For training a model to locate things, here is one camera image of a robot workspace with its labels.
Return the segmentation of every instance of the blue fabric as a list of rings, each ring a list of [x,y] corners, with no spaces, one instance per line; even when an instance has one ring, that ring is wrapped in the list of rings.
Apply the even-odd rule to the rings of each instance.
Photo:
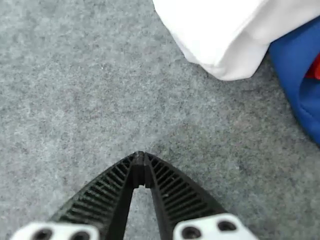
[[[320,53],[320,17],[271,43],[269,52],[296,118],[320,144],[320,81],[304,78]]]

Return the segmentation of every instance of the floor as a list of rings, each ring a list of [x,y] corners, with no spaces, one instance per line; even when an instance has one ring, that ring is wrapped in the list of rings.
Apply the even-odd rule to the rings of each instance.
[[[251,79],[216,80],[185,60],[151,0],[0,0],[0,86],[0,239],[138,150],[261,240],[319,236],[320,150],[269,58]],[[125,239],[160,239],[143,188]]]

